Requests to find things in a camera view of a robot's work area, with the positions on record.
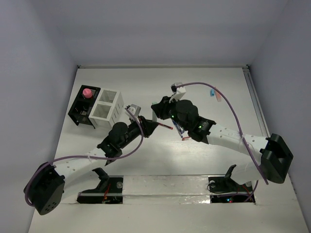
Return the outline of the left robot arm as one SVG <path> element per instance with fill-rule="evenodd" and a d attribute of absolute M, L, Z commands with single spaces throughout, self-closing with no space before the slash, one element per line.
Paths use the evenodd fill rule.
<path fill-rule="evenodd" d="M 122 149 L 136 138 L 148 138 L 158 125 L 143 116 L 131 120 L 130 125 L 117 122 L 108 136 L 88 154 L 43 163 L 24 188 L 26 200 L 40 215 L 46 215 L 67 195 L 66 186 L 90 171 L 97 174 L 90 182 L 93 189 L 83 193 L 106 195 L 113 185 L 103 167 L 123 157 Z"/>

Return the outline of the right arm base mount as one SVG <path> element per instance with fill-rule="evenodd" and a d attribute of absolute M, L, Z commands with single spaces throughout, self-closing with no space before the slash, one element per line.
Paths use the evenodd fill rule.
<path fill-rule="evenodd" d="M 211 203 L 255 203 L 252 184 L 238 184 L 231 179 L 236 165 L 232 165 L 223 176 L 209 176 L 207 190 Z"/>

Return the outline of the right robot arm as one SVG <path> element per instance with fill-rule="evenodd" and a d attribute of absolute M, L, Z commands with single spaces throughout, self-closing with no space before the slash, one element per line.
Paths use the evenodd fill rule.
<path fill-rule="evenodd" d="M 250 156 L 250 163 L 234 166 L 230 175 L 224 177 L 224 185 L 228 190 L 235 190 L 241 184 L 260 178 L 278 184 L 285 182 L 294 156 L 280 135 L 273 133 L 270 137 L 254 136 L 223 127 L 199 116 L 198 108 L 190 100 L 175 101 L 164 96 L 151 109 L 161 120 L 170 118 L 196 142 Z"/>

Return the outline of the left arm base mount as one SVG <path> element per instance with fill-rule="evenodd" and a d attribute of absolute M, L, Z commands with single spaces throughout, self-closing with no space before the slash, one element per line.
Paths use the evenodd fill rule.
<path fill-rule="evenodd" d="M 82 191 L 78 194 L 79 204 L 122 204 L 123 177 L 110 177 L 105 188 L 99 185 L 95 189 Z"/>

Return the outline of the green highlighter marker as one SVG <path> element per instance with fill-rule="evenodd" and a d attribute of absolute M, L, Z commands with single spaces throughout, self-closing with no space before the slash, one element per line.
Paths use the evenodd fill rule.
<path fill-rule="evenodd" d="M 154 111 L 152 112 L 152 121 L 157 122 L 157 116 Z"/>

